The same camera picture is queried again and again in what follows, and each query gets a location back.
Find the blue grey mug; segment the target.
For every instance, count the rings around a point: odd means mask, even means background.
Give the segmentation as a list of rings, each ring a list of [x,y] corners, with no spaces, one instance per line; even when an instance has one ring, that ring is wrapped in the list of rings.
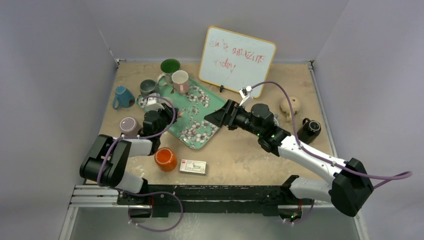
[[[158,83],[153,79],[145,79],[139,85],[140,95],[142,97],[149,96],[154,93],[159,93]]]

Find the pink faceted mug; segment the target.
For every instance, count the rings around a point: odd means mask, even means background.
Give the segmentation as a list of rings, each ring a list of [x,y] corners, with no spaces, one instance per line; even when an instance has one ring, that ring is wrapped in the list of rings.
[[[175,92],[187,94],[190,88],[189,75],[184,70],[177,70],[171,75],[172,86]]]

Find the lilac mug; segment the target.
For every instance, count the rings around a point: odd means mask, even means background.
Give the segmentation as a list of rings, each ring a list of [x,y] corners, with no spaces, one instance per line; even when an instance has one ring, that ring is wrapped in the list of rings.
[[[137,119],[131,116],[124,117],[119,123],[119,129],[127,137],[136,137],[141,129]]]

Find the orange mug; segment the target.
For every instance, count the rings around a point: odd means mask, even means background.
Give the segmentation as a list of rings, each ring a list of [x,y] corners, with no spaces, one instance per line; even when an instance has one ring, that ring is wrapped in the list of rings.
[[[154,154],[154,161],[163,172],[171,172],[177,166],[177,157],[169,147],[162,147]]]

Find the floral mug green inside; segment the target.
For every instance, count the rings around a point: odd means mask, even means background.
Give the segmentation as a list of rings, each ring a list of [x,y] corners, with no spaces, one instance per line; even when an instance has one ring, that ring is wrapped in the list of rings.
[[[172,75],[174,72],[180,70],[181,63],[175,58],[164,60],[160,64],[161,74],[157,77],[157,84],[160,87],[170,85],[172,83]]]

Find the white speckled mug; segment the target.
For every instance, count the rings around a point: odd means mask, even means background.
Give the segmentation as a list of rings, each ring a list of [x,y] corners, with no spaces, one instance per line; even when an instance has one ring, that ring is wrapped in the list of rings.
[[[160,100],[160,102],[162,104],[166,104],[170,108],[173,107],[173,100],[171,98],[169,98],[169,97],[162,97],[162,99]]]

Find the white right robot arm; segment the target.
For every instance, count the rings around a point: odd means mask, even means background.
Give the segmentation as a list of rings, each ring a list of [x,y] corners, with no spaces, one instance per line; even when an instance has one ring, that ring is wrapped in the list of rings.
[[[223,107],[204,116],[211,124],[229,130],[240,128],[258,137],[263,150],[305,167],[321,177],[321,181],[296,177],[281,189],[280,196],[288,204],[308,198],[332,205],[346,216],[358,214],[374,187],[363,163],[352,158],[343,160],[321,152],[275,125],[268,105],[254,104],[246,111],[239,103],[228,100]]]

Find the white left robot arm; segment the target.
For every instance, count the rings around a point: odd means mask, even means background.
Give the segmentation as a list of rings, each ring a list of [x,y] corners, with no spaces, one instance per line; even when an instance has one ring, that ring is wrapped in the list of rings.
[[[138,205],[146,203],[149,199],[146,180],[128,172],[126,167],[130,157],[154,155],[161,144],[161,135],[177,121],[177,107],[166,103],[161,106],[144,114],[142,125],[134,135],[99,134],[81,163],[80,177],[130,192],[130,199]]]

